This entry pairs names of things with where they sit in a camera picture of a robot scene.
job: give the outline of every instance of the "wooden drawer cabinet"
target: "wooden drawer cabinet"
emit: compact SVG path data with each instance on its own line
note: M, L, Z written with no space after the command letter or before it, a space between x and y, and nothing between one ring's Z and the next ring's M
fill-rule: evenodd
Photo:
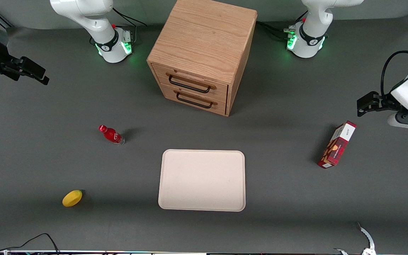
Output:
M212 0L177 0L147 63L163 95L229 116L257 12Z

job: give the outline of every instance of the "red box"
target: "red box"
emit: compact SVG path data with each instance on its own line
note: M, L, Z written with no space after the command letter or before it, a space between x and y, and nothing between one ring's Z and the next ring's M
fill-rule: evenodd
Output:
M327 169L338 164L356 127L356 124L346 121L335 130L327 149L324 151L324 155L317 163L321 168Z

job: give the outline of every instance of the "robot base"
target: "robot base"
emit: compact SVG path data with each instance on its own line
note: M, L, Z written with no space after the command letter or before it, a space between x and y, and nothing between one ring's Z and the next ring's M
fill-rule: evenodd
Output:
M390 124L390 126L397 126L397 127L402 127L402 128L408 129L408 125L407 125L407 124L399 123L399 122L396 120L396 113L393 113L392 115L390 115L390 116L388 117L387 122L388 122L388 124Z
M292 51L296 56L300 58L311 58L316 55L316 53L322 48L325 37L322 41L318 42L316 45L309 46L307 42L300 36L298 30L303 22L298 22L295 25L289 26L289 34L292 34L292 37L288 40L288 45L286 49Z
M103 51L96 45L98 53L108 63L123 61L132 52L130 31L125 31L122 28L115 28L115 30L118 33L118 42L111 51Z

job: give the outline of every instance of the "black metal handle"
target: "black metal handle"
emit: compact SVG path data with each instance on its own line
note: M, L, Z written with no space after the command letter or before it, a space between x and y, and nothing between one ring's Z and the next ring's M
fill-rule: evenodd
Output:
M213 105L212 102L210 102L210 105L203 105L203 104L200 104L200 103L195 103L195 102L192 102L190 100L185 100L183 98L180 98L179 95L180 95L180 93L177 92L177 95L176 95L177 100L185 102L185 103L191 103L192 105L196 105L196 106L199 106L199 107L202 107L202 108L205 108L205 109L210 109L212 107L212 105Z
M172 81L171 79L173 79L173 76L172 76L172 75L170 75L170 78L169 78L170 83L171 83L171 84L174 84L174 85L177 85L177 86L179 86L179 87L184 87L184 88L186 88L186 89L191 89L191 90L194 90L194 91L197 91L197 92L201 92L201 93L209 93L209 91L210 91L210 86L207 87L206 90L202 90L202 89L197 89L197 88L195 88L195 87L190 87L190 86L185 85L185 84L182 84L182 83L174 82L174 81Z

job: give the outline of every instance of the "drawer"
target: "drawer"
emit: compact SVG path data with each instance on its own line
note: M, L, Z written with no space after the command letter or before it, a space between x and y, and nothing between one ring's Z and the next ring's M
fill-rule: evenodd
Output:
M153 64L152 68L162 84L180 89L188 94L204 97L209 100L226 102L228 86L203 78L194 77L180 71Z
M160 89L163 95L169 99L179 103L184 103L205 111L225 115L226 103L218 100L209 100L204 97L199 97L187 92L182 92L175 87L160 84Z

